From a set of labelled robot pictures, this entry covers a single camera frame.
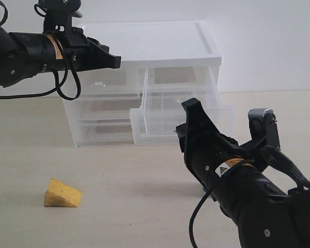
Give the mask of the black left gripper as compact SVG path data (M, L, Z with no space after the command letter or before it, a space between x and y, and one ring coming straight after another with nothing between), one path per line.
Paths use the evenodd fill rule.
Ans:
M43 45L43 72L84 72L121 66L120 56L111 54L107 45L85 36L82 28L65 26L59 30L55 27L44 31L42 36L47 42Z

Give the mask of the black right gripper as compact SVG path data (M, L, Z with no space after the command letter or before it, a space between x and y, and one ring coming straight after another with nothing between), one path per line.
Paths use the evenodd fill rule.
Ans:
M221 133L209 120L201 102L182 102L186 122L176 133L188 171L211 196L254 196L257 192L255 156Z

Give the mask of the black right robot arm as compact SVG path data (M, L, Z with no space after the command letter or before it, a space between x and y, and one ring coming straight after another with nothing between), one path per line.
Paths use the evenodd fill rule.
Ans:
M238 229L241 247L310 247L310 181L281 152L270 108L249 110L251 139L223 134L192 98L176 133L188 171Z

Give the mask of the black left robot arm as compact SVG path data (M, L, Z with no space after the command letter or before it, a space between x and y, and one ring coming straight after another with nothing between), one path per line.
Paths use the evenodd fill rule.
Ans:
M0 26L0 86L11 87L41 73L118 69L121 56L83 29L56 25L43 33L8 32Z

